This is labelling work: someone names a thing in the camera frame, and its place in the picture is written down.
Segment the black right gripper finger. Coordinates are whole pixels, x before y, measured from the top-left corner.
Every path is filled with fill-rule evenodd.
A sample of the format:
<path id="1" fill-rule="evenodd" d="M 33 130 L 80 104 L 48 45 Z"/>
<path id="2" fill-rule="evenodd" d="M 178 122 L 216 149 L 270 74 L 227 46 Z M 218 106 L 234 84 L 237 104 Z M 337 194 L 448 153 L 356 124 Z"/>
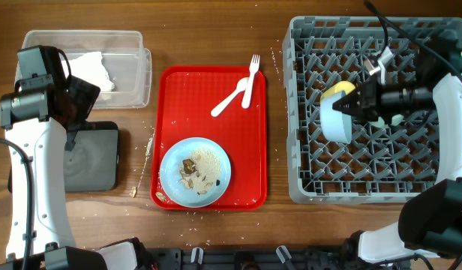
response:
<path id="1" fill-rule="evenodd" d="M 377 87 L 375 85 L 360 85 L 337 101 L 359 101 L 363 106 L 375 107 L 377 103 Z"/>
<path id="2" fill-rule="evenodd" d="M 343 100 L 335 101 L 332 109 L 343 114 L 349 115 L 362 122 L 375 122 L 379 115 L 373 107 L 363 106 L 359 101 L 344 102 Z"/>

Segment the yellow plastic cup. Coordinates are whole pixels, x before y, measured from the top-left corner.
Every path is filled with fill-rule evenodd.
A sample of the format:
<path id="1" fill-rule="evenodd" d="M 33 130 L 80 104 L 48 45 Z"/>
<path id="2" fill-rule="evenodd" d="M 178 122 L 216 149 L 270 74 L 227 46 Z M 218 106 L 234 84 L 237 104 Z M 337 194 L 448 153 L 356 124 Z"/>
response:
<path id="1" fill-rule="evenodd" d="M 323 101 L 327 97 L 334 95 L 338 92 L 345 92 L 345 95 L 348 95 L 350 92 L 352 92 L 356 86 L 352 84 L 351 82 L 348 81 L 340 81 L 333 85 L 331 88 L 327 89 L 321 94 L 320 100 Z"/>

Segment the light blue bowl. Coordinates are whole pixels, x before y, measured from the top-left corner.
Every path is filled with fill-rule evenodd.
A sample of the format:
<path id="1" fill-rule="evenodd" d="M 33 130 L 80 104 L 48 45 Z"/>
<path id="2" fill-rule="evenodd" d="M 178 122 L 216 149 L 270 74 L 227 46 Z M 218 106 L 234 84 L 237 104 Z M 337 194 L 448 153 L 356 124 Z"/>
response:
<path id="1" fill-rule="evenodd" d="M 351 116 L 333 109 L 333 104 L 345 96 L 345 91 L 339 91 L 325 97 L 320 103 L 321 129 L 330 142 L 349 144 L 352 140 Z"/>

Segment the white napkin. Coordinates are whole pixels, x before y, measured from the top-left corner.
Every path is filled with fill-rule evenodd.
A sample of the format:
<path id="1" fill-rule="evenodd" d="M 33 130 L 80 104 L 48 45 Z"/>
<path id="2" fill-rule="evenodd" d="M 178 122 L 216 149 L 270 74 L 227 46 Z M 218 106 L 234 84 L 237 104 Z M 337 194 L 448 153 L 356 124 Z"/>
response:
<path id="1" fill-rule="evenodd" d="M 87 52 L 78 58 L 61 61 L 64 69 L 64 75 L 69 75 L 68 65 L 70 65 L 71 74 L 81 80 L 85 80 L 100 88 L 99 101 L 108 101 L 111 99 L 111 92 L 115 84 L 111 81 L 107 69 L 103 65 L 102 52 Z"/>

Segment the white plastic fork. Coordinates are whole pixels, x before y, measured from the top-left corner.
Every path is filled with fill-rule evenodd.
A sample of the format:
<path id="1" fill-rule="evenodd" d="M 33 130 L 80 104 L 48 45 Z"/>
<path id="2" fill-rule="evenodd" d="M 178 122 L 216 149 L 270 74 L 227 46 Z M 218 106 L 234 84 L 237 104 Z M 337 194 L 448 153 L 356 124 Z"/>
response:
<path id="1" fill-rule="evenodd" d="M 251 105 L 251 95 L 253 91 L 253 85 L 254 85 L 254 77 L 259 70 L 260 66 L 260 55 L 254 54 L 251 61 L 250 61 L 250 66 L 249 66 L 249 77 L 246 85 L 246 89 L 244 91 L 244 96 L 241 101 L 241 107 L 243 109 L 247 109 Z"/>

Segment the white plastic spoon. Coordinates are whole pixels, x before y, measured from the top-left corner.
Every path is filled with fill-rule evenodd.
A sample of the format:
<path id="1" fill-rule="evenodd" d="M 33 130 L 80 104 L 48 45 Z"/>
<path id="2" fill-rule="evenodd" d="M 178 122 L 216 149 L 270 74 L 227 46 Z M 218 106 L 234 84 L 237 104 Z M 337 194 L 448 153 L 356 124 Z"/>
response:
<path id="1" fill-rule="evenodd" d="M 241 92 L 244 92 L 248 84 L 248 78 L 244 77 L 240 79 L 235 87 L 235 90 L 222 100 L 215 108 L 211 110 L 212 117 L 218 117 L 233 101 L 233 99 Z"/>

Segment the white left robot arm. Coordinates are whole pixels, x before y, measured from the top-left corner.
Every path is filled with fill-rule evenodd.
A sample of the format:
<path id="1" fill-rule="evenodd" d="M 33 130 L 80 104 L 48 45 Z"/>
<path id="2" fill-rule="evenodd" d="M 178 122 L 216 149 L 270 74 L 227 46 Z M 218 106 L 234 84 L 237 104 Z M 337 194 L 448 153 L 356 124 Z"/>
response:
<path id="1" fill-rule="evenodd" d="M 72 75 L 54 46 L 17 53 L 23 76 L 0 99 L 11 160 L 12 225 L 0 269 L 159 269 L 138 238 L 79 249 L 68 221 L 64 153 L 68 134 L 86 125 L 100 88 Z"/>

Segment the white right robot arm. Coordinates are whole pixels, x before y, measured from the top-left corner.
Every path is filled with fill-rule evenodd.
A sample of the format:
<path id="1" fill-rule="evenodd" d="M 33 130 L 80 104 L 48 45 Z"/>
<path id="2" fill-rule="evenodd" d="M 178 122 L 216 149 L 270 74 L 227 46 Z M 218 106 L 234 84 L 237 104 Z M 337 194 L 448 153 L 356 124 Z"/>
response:
<path id="1" fill-rule="evenodd" d="M 392 225 L 362 232 L 358 258 L 389 264 L 412 257 L 462 262 L 462 50 L 454 41 L 436 39 L 421 45 L 415 81 L 386 83 L 386 65 L 394 55 L 384 46 L 365 66 L 367 82 L 332 104 L 333 110 L 366 122 L 434 110 L 439 121 L 439 169 L 435 184 L 405 203 Z"/>

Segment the blue-grey dishwasher rack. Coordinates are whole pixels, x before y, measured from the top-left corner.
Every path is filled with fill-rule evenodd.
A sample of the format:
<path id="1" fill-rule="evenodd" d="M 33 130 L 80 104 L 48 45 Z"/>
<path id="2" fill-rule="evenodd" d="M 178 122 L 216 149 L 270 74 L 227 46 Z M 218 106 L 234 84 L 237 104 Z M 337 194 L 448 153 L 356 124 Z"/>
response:
<path id="1" fill-rule="evenodd" d="M 340 81 L 358 85 L 364 60 L 388 46 L 388 83 L 415 79 L 419 43 L 454 41 L 462 19 L 396 17 L 383 30 L 370 16 L 297 16 L 283 39 L 289 196 L 301 204 L 403 203 L 431 188 L 439 169 L 436 111 L 416 111 L 397 127 L 352 123 L 349 144 L 330 142 L 320 124 L 320 97 Z"/>

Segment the black waste bin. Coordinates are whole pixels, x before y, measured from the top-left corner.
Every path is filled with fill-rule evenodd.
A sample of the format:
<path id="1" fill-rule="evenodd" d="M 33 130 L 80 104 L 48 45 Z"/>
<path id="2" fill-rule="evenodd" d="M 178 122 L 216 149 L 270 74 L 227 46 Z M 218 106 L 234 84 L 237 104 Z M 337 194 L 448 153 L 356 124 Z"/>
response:
<path id="1" fill-rule="evenodd" d="M 119 130 L 111 121 L 68 131 L 51 118 L 21 121 L 5 132 L 31 160 L 33 193 L 109 191 L 116 186 Z"/>

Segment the clear plastic bin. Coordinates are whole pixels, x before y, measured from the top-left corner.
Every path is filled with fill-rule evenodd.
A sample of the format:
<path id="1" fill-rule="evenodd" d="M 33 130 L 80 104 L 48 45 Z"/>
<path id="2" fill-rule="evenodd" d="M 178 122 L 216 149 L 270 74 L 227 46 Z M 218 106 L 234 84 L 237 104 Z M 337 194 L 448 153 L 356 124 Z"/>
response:
<path id="1" fill-rule="evenodd" d="M 115 84 L 110 100 L 96 100 L 95 109 L 146 107 L 152 84 L 152 57 L 138 31 L 125 30 L 31 30 L 22 48 L 57 47 L 69 60 L 85 53 L 102 52 L 103 65 Z"/>

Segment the food crumb on table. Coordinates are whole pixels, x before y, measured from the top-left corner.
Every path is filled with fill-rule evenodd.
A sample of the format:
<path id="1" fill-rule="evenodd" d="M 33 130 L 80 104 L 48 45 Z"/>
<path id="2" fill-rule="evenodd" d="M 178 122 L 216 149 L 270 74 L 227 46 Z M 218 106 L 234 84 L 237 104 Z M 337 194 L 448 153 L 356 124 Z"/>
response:
<path id="1" fill-rule="evenodd" d="M 134 198 L 137 195 L 137 187 L 132 187 L 130 191 L 130 197 Z"/>

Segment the red plastic tray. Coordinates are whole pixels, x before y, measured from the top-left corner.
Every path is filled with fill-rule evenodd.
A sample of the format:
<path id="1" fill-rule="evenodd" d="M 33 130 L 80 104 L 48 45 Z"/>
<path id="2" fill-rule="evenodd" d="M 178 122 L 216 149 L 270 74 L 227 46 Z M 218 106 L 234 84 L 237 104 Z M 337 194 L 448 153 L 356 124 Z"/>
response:
<path id="1" fill-rule="evenodd" d="M 247 77 L 245 66 L 172 66 L 160 78 L 150 197 L 166 210 L 181 210 L 160 174 L 165 154 L 178 142 L 203 137 L 229 157 L 230 183 L 210 210 L 258 209 L 268 193 L 266 78 L 254 78 L 250 107 L 238 95 L 217 117 L 211 111 Z"/>

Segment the light blue plate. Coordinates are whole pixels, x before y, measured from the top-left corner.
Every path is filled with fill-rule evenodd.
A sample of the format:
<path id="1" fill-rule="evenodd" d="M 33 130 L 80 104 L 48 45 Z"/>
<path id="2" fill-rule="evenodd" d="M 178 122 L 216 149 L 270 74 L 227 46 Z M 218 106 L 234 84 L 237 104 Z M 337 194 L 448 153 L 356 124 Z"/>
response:
<path id="1" fill-rule="evenodd" d="M 216 142 L 191 137 L 173 145 L 160 162 L 159 179 L 170 201 L 198 209 L 217 202 L 230 186 L 232 168 Z"/>

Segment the black mounting rail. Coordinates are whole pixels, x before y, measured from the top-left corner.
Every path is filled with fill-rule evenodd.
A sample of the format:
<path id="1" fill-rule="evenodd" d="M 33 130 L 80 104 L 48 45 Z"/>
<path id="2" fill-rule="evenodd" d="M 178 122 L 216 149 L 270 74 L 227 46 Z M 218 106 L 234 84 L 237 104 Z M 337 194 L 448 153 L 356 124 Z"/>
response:
<path id="1" fill-rule="evenodd" d="M 201 262 L 192 262 L 192 250 L 180 248 L 149 248 L 155 259 L 156 269 L 171 270 L 236 270 L 244 263 L 254 263 L 259 269 L 281 270 L 333 270 L 333 269 L 410 269 L 411 262 L 396 262 L 388 265 L 372 265 L 359 259 L 343 261 L 338 246 L 311 246 L 304 249 L 289 249 L 290 260 L 282 262 L 276 249 L 227 249 L 204 250 Z"/>

